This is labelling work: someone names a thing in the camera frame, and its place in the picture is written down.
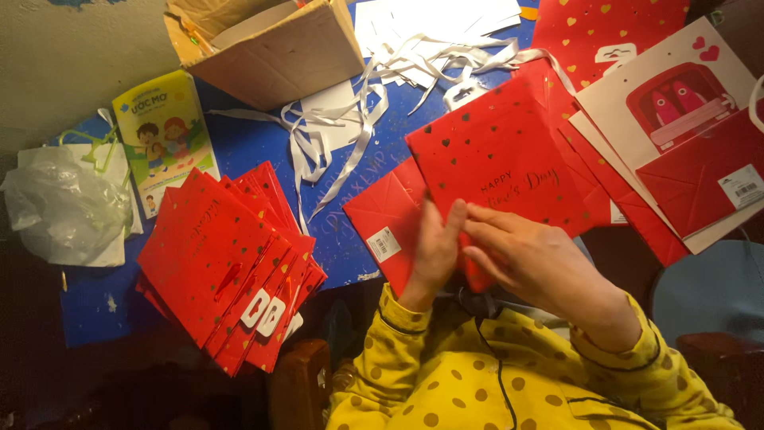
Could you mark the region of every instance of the black cord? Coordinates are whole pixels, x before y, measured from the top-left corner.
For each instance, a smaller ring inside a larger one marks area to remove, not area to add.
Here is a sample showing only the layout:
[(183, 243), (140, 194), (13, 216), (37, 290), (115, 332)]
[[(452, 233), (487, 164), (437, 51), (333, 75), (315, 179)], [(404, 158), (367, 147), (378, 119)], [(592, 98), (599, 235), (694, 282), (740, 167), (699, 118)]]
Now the black cord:
[(507, 396), (507, 391), (504, 389), (504, 382), (501, 380), (501, 371), (503, 369), (503, 363), (501, 359), (497, 356), (496, 352), (490, 345), (488, 344), (488, 341), (485, 340), (485, 337), (483, 337), (483, 334), (480, 332), (480, 326), (483, 324), (483, 318), (475, 317), (475, 328), (477, 329), (477, 334), (480, 335), (480, 339), (483, 341), (483, 344), (490, 350), (490, 353), (494, 355), (494, 357), (499, 360), (499, 371), (497, 373), (499, 378), (499, 387), (501, 388), (501, 394), (504, 396), (504, 402), (507, 404), (507, 409), (510, 410), (510, 414), (512, 415), (512, 428), (511, 430), (515, 430), (517, 428), (517, 415), (515, 415), (515, 409), (512, 407), (512, 403), (510, 403), (510, 398)]

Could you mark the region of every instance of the sleeve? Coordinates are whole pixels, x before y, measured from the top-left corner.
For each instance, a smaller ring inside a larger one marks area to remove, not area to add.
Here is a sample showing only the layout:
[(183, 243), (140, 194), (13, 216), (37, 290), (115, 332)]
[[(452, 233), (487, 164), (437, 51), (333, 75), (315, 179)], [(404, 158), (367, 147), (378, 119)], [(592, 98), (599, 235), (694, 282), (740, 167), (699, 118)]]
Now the sleeve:
[(385, 284), (364, 351), (353, 360), (357, 374), (330, 398), (327, 430), (385, 428), (414, 389), (431, 313), (406, 310)]
[(642, 326), (632, 350), (608, 353), (577, 327), (571, 329), (571, 342), (592, 376), (592, 387), (623, 400), (648, 419), (665, 421), (669, 429), (742, 427), (730, 408), (714, 400), (685, 358), (666, 345), (634, 298), (627, 296)]

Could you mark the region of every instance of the hand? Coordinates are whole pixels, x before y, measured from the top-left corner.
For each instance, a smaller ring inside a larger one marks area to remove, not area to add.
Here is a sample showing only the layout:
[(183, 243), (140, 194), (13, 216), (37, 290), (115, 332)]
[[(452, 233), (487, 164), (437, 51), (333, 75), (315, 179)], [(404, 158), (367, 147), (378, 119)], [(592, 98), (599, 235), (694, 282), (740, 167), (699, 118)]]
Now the hand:
[(432, 307), (435, 294), (451, 277), (459, 253), (458, 237), (467, 219), (467, 204), (457, 199), (448, 213), (448, 221), (430, 199), (422, 203), (422, 222), (414, 267), (398, 303), (412, 312)]
[(604, 350), (636, 345), (642, 331), (623, 291), (607, 281), (564, 230), (514, 213), (468, 206), (465, 255), (507, 291), (564, 318)]

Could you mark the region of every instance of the pink fish illustration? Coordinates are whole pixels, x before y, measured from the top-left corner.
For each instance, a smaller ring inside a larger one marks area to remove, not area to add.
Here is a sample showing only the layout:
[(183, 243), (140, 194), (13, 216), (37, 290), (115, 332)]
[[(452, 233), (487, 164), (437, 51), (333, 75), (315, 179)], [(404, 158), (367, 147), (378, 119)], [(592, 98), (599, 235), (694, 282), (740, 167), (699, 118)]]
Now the pink fish illustration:
[(665, 96), (657, 91), (652, 92), (652, 104), (656, 108), (656, 115), (661, 125), (670, 124), (681, 117), (681, 114)]
[(672, 84), (672, 88), (674, 88), (674, 92), (679, 98), (681, 107), (685, 108), (686, 113), (690, 113), (706, 104), (706, 100), (703, 99), (700, 94), (693, 91), (680, 80), (675, 80)]

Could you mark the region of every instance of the barcode sticker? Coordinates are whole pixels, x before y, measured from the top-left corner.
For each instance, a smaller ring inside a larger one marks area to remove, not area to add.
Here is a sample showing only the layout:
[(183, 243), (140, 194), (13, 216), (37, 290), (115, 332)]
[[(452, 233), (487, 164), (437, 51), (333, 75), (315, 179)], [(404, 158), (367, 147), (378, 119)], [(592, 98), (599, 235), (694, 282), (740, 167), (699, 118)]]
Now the barcode sticker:
[(618, 209), (618, 206), (616, 206), (616, 202), (613, 201), (613, 199), (610, 199), (610, 223), (611, 224), (628, 224), (629, 221), (626, 221), (626, 217), (621, 213), (620, 209)]
[(719, 185), (735, 209), (741, 209), (764, 197), (764, 181), (753, 165), (747, 165), (719, 180)]
[(393, 232), (387, 227), (366, 239), (366, 243), (369, 245), (369, 249), (371, 249), (377, 262), (383, 262), (400, 251), (398, 241), (395, 240)]

